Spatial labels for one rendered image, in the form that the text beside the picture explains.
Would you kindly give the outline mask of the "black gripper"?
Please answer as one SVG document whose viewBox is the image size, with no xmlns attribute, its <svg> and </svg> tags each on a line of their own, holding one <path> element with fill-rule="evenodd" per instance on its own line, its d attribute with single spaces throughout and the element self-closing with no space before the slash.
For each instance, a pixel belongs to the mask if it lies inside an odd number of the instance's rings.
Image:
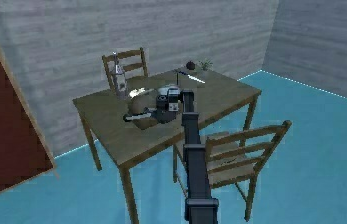
<svg viewBox="0 0 347 224">
<path fill-rule="evenodd" d="M 123 120 L 125 122 L 132 122 L 153 116 L 159 123 L 164 124 L 174 120 L 178 112 L 179 102 L 177 95 L 158 95 L 156 97 L 156 107 L 152 113 L 125 114 Z"/>
</svg>

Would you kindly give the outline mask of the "wooden dining table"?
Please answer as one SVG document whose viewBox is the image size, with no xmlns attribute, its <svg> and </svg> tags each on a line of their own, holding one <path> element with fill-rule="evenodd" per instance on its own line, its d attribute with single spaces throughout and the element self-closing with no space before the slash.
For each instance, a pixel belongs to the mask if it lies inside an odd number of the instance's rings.
<svg viewBox="0 0 347 224">
<path fill-rule="evenodd" d="M 226 115 L 248 106 L 245 128 L 250 127 L 256 102 L 261 91 L 255 87 L 209 71 L 199 79 L 205 84 L 179 75 L 179 86 L 194 92 L 194 107 L 199 112 L 200 128 L 204 128 Z M 128 82 L 132 89 L 158 88 L 176 83 L 176 74 L 167 71 L 148 78 L 135 77 Z M 79 113 L 85 136 L 97 167 L 101 166 L 94 139 L 98 139 L 119 169 L 131 224 L 139 224 L 130 169 L 170 147 L 184 137 L 181 120 L 158 124 L 141 130 L 125 122 L 123 115 L 128 104 L 110 90 L 103 90 L 73 100 Z"/>
</svg>

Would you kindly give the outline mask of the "white bowl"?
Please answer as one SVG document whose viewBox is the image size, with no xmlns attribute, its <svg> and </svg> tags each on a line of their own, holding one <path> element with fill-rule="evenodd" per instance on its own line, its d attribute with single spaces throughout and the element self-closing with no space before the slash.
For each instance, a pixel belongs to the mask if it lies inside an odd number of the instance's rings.
<svg viewBox="0 0 347 224">
<path fill-rule="evenodd" d="M 175 84 L 168 84 L 168 85 L 162 86 L 158 88 L 157 91 L 160 95 L 165 95 L 165 96 L 179 95 L 181 92 L 180 88 Z"/>
</svg>

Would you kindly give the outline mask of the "clear glass bottle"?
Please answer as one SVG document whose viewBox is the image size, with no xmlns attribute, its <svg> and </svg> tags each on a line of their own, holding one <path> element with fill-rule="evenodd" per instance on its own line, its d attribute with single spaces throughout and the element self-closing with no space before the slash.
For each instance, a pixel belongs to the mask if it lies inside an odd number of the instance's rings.
<svg viewBox="0 0 347 224">
<path fill-rule="evenodd" d="M 118 54 L 113 53 L 114 56 L 114 83 L 117 96 L 120 99 L 125 99 L 127 95 L 127 82 L 125 72 L 119 64 Z"/>
</svg>

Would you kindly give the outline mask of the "wooden slat-back chair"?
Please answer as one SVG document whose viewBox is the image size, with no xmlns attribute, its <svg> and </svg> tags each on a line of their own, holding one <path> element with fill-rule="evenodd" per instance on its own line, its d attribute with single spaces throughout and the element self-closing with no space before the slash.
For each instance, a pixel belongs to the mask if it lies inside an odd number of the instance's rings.
<svg viewBox="0 0 347 224">
<path fill-rule="evenodd" d="M 206 145 L 207 171 L 212 189 L 234 184 L 246 203 L 250 220 L 258 175 L 279 145 L 292 122 L 230 133 L 202 135 Z"/>
<path fill-rule="evenodd" d="M 104 67 L 104 71 L 105 71 L 105 74 L 106 74 L 106 77 L 107 77 L 107 80 L 109 83 L 109 87 L 115 94 L 117 94 L 116 90 L 115 90 L 115 83 L 114 83 L 114 56 L 113 56 L 113 53 L 111 55 L 103 55 L 101 57 L 101 59 L 103 62 L 103 67 Z M 141 69 L 143 77 L 149 76 L 148 68 L 147 68 L 147 64 L 146 64 L 145 51 L 142 47 L 140 47 L 138 49 L 132 49 L 132 50 L 127 50 L 124 52 L 116 52 L 116 53 L 118 54 L 119 64 L 121 65 L 121 67 L 123 68 L 123 70 L 125 72 L 126 82 L 129 80 L 129 77 L 126 76 L 126 73 L 129 71 Z M 122 59 L 136 57 L 136 56 L 140 57 L 139 62 L 132 63 L 129 65 L 122 65 L 121 64 Z"/>
</svg>

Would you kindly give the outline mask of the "small green house plant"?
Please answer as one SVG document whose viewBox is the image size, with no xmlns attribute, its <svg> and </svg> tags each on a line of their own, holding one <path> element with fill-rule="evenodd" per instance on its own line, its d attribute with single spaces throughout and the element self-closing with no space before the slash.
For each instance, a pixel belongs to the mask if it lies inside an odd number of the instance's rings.
<svg viewBox="0 0 347 224">
<path fill-rule="evenodd" d="M 199 64 L 200 64 L 200 68 L 203 71 L 208 71 L 211 69 L 213 62 L 210 59 L 204 59 L 204 60 L 200 61 Z"/>
</svg>

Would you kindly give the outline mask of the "dark red door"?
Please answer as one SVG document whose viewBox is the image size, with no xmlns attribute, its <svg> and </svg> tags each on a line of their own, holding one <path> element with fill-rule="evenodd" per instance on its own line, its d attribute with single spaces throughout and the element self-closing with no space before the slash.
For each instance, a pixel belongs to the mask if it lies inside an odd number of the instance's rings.
<svg viewBox="0 0 347 224">
<path fill-rule="evenodd" d="M 55 168 L 45 138 L 0 48 L 0 193 Z"/>
</svg>

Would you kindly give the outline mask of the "blue-handled knife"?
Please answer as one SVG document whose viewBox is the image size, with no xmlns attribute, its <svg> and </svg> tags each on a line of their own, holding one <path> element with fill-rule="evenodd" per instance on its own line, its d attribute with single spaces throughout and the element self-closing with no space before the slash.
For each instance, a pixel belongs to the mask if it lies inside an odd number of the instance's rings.
<svg viewBox="0 0 347 224">
<path fill-rule="evenodd" d="M 205 81 L 203 81 L 203 80 L 201 80 L 201 79 L 199 79 L 199 78 L 197 78 L 195 76 L 192 76 L 192 75 L 190 75 L 190 74 L 188 74 L 186 72 L 183 72 L 181 70 L 175 69 L 174 71 L 176 72 L 176 74 L 181 74 L 181 75 L 187 76 L 191 80 L 197 81 L 197 82 L 202 83 L 202 84 L 206 83 Z"/>
</svg>

